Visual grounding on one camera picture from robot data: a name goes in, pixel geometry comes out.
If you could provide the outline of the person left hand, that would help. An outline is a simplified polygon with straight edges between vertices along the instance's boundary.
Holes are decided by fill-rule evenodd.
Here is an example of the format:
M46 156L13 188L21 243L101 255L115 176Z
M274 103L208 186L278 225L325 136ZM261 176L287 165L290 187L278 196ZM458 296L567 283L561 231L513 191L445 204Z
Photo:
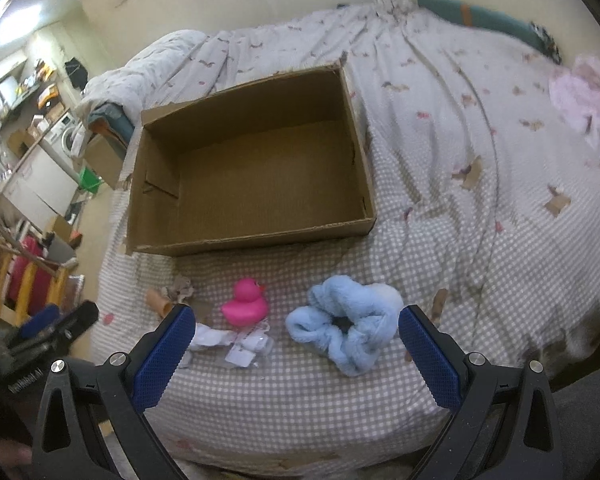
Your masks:
M0 479L27 479L26 469L31 462L30 446L0 438Z

